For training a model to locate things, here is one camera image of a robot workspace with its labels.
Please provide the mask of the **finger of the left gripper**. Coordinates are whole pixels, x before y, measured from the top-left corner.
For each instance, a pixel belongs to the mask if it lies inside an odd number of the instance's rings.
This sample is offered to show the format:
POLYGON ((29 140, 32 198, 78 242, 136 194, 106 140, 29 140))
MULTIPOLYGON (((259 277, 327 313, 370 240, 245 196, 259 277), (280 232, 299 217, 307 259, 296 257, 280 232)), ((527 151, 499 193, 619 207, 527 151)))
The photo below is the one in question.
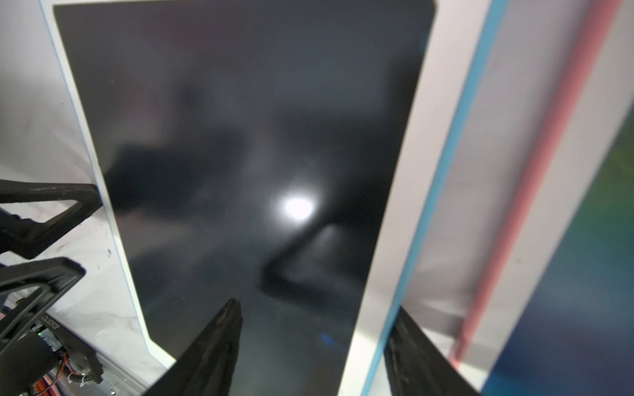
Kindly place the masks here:
POLYGON ((33 259, 79 226, 102 207, 97 186, 90 183, 40 183, 3 179, 1 203, 41 204, 69 201, 71 206, 53 216, 27 217, 1 210, 1 252, 33 259))
POLYGON ((64 294, 84 276, 86 270, 67 257, 1 266, 1 296, 18 291, 30 294, 1 320, 1 349, 12 346, 64 294))

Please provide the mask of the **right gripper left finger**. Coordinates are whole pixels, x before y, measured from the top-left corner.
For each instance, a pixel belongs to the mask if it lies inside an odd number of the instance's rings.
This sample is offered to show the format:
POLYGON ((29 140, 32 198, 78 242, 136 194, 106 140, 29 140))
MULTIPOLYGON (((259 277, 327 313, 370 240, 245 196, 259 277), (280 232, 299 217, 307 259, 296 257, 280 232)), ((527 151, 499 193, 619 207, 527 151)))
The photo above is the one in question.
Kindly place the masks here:
POLYGON ((227 396, 238 361, 243 325, 241 304, 230 299, 149 395, 227 396))

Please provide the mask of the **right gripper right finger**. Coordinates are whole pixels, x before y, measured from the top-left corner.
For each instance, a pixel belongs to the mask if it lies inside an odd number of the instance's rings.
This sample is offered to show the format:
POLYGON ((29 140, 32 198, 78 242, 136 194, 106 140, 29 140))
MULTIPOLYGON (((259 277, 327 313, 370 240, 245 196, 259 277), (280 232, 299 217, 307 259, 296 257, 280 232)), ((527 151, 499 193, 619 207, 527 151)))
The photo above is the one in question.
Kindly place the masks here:
POLYGON ((394 396, 479 396, 400 309, 384 351, 386 373, 394 396))

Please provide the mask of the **blue writing tablet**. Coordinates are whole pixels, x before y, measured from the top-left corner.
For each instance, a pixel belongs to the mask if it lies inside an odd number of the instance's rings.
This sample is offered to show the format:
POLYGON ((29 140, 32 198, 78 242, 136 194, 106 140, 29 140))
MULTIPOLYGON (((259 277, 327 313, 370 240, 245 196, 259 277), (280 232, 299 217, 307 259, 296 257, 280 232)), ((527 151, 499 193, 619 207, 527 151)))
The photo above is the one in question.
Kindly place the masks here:
POLYGON ((231 394, 366 394, 500 2, 41 7, 151 354, 236 299, 231 394))

